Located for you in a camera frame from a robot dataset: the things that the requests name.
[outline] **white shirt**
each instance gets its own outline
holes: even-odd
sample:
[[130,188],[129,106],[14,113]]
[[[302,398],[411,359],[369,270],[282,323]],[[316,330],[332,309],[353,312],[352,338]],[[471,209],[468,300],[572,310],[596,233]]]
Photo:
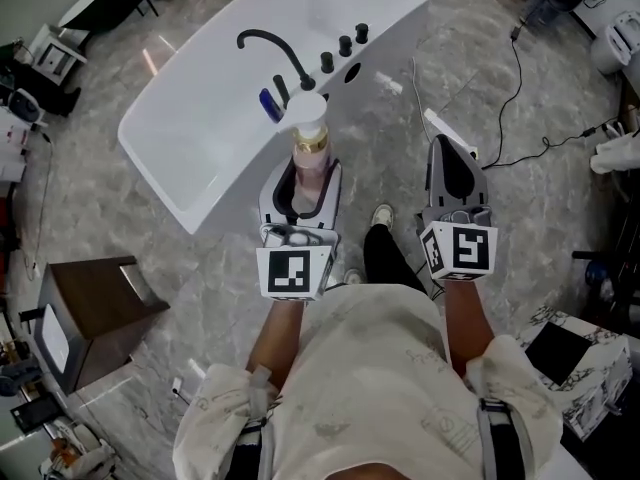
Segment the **white shirt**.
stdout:
[[[323,480],[374,462],[416,480],[483,477],[478,397],[447,363],[444,322],[431,300],[400,285],[355,285],[306,311],[327,319],[301,343],[271,413],[274,480]],[[538,471],[560,441],[562,421],[518,344],[496,337],[467,373],[482,384],[476,390],[521,415]],[[211,366],[178,430],[178,479],[218,478],[248,420],[249,378]]]

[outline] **shoe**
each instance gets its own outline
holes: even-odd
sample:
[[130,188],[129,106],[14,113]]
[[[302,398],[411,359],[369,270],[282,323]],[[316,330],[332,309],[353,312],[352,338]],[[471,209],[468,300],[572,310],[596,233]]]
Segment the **shoe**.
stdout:
[[357,268],[347,270],[344,275],[344,284],[364,284],[364,276]]
[[389,231],[391,231],[391,228],[393,228],[393,219],[393,208],[391,208],[391,206],[386,203],[382,203],[376,208],[376,211],[373,212],[373,217],[371,218],[371,227],[375,226],[376,224],[383,224],[387,226],[387,229]]

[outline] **gray floor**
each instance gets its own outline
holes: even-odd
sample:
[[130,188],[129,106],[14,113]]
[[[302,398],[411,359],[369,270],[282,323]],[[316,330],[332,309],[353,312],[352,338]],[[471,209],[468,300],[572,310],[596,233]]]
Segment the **gray floor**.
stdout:
[[[55,143],[44,209],[40,269],[47,262],[134,254],[158,293],[171,303],[134,361],[65,398],[122,457],[120,478],[173,477],[171,447],[185,404],[171,396],[174,376],[193,377],[212,362],[242,364],[266,315],[259,295],[255,237],[188,235],[164,208],[116,139],[118,123],[151,78],[146,50],[159,68],[189,36],[231,0],[156,0],[161,15],[131,15],[90,44],[76,76],[83,88],[69,119],[54,120]],[[428,36],[415,53],[417,86],[429,107],[469,143],[481,162],[498,147],[497,115],[517,86],[509,32],[519,0],[432,0]],[[525,30],[518,43],[524,86],[504,116],[503,159],[541,149],[615,114],[617,90],[589,63],[589,39],[570,17],[551,30]],[[361,266],[361,243],[377,203],[397,208],[394,234],[409,263],[423,261],[412,214],[425,204],[428,143],[411,86],[411,64],[381,88],[353,125],[331,130],[345,166],[334,275]],[[479,283],[498,331],[513,331],[541,304],[574,312],[584,300],[584,265],[574,248],[595,247],[606,232],[608,192],[588,168],[598,134],[538,161],[488,171],[500,229],[496,272]],[[17,201],[27,261],[33,261],[48,148],[34,138]],[[10,309],[34,307],[30,282],[14,255]]]

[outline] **white bottle cap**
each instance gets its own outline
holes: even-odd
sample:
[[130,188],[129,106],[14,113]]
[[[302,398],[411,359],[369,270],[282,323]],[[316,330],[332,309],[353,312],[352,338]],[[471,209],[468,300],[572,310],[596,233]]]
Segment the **white bottle cap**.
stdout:
[[289,101],[279,131],[297,128],[303,139],[317,137],[325,125],[327,102],[317,92],[302,92]]

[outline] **marker cube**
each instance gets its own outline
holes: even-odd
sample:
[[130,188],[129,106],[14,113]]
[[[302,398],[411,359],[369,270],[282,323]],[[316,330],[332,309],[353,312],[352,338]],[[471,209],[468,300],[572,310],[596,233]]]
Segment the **marker cube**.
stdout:
[[433,221],[420,241],[432,279],[473,281],[493,273],[498,228]]
[[331,245],[256,249],[260,292],[282,300],[314,300],[324,293],[333,266]]

